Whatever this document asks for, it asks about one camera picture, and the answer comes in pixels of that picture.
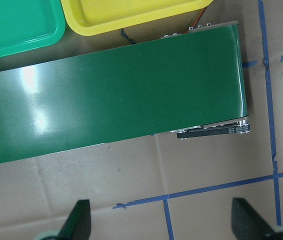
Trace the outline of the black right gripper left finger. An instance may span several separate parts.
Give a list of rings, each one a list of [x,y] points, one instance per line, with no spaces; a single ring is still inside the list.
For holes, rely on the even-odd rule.
[[[58,240],[88,240],[92,231],[90,200],[78,200],[60,229]]]

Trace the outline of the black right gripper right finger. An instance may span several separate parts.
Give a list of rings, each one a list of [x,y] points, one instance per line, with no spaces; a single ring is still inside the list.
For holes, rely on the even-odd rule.
[[[257,213],[245,198],[234,197],[231,230],[237,240],[280,240],[281,234]]]

